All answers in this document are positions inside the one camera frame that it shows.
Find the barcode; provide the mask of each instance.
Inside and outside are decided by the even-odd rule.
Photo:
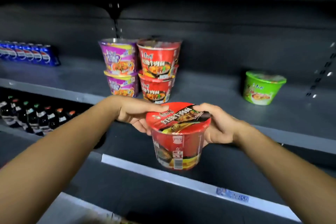
[[[174,158],[174,169],[183,169],[183,158]]]

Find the red instant noodle bowl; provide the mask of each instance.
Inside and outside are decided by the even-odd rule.
[[[174,65],[177,60],[181,42],[161,42],[143,40],[137,43],[143,75],[157,79],[173,77]]]
[[[156,104],[166,103],[169,100],[174,76],[166,80],[150,78],[139,71],[141,90],[143,98]]]
[[[211,123],[208,112],[197,112],[194,104],[175,102],[163,113],[149,112],[146,122],[152,130],[155,154],[164,167],[187,170],[200,160],[204,132]]]

